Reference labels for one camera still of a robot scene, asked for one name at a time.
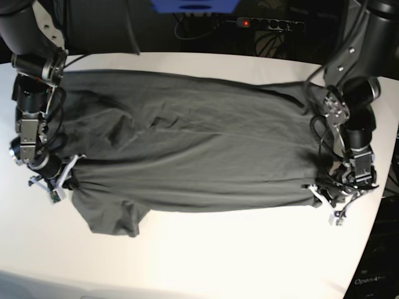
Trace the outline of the dark grey T-shirt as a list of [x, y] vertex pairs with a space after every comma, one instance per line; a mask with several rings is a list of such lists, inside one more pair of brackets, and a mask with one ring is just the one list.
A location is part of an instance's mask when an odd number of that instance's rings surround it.
[[151, 210], [316, 206], [332, 165], [300, 82], [251, 85], [155, 72], [67, 72], [63, 158], [72, 203], [98, 234], [136, 237]]

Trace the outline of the black OpenArm case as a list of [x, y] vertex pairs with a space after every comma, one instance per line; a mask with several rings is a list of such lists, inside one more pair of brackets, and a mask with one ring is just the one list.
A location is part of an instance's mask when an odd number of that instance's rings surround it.
[[398, 197], [382, 199], [345, 298], [398, 298]]

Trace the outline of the black power strip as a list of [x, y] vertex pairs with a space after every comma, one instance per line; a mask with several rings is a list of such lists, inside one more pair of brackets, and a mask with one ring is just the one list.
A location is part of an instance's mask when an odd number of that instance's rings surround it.
[[282, 19], [266, 19], [256, 17], [238, 17], [234, 22], [238, 27], [260, 31], [304, 32], [305, 23]]

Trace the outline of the blue plastic box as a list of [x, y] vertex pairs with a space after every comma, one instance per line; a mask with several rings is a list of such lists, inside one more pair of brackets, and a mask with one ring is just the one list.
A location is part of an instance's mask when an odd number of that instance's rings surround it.
[[239, 0], [152, 0], [159, 13], [223, 13], [234, 11]]

